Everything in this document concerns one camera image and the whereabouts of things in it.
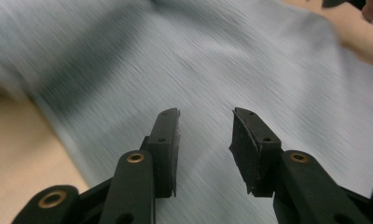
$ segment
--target light blue fabric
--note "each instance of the light blue fabric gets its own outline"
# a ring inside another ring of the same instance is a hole
[[[178,107],[177,197],[157,200],[158,223],[275,223],[228,150],[236,106],[341,186],[373,189],[373,67],[331,29],[270,0],[1,0],[0,77],[34,96],[92,186]]]

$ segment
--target table surface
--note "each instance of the table surface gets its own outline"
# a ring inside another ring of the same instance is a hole
[[[373,64],[373,26],[348,4],[321,10],[320,0],[284,0],[329,19],[339,43]],[[0,94],[0,223],[10,223],[40,190],[87,183],[48,122],[29,100],[15,102]]]

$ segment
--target wooden table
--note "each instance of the wooden table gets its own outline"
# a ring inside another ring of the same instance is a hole
[[[351,7],[321,10],[320,0],[284,0],[328,18],[339,43],[373,64],[373,26]],[[29,100],[0,95],[0,223],[10,223],[38,191],[53,185],[88,188],[45,118]]]

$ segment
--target small screw hole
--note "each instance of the small screw hole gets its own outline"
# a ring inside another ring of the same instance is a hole
[[[60,198],[61,198],[61,195],[59,195],[59,194],[53,194],[53,195],[50,195],[49,197],[47,197],[47,198],[44,200],[44,203],[55,203],[55,202],[58,201]]]
[[[144,155],[140,153],[133,153],[126,159],[130,163],[136,163],[144,160]]]
[[[131,160],[132,161],[138,161],[138,160],[140,160],[141,159],[141,156],[140,155],[132,155],[131,156]]]
[[[299,160],[299,161],[303,161],[303,159],[305,159],[303,156],[301,155],[294,155],[294,158]]]
[[[291,160],[301,162],[301,163],[306,163],[306,162],[309,162],[309,157],[301,153],[292,153]]]

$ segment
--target black object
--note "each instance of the black object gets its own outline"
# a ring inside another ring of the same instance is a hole
[[[121,156],[112,179],[78,195],[72,186],[37,193],[14,224],[154,224],[155,198],[175,196],[179,111],[161,112],[140,150]]]
[[[366,0],[323,0],[322,7],[337,7],[346,2],[360,10],[362,10],[366,4]]]
[[[373,223],[369,199],[338,186],[318,161],[301,151],[283,151],[280,139],[254,112],[234,110],[229,148],[256,197],[272,197],[281,224]]]

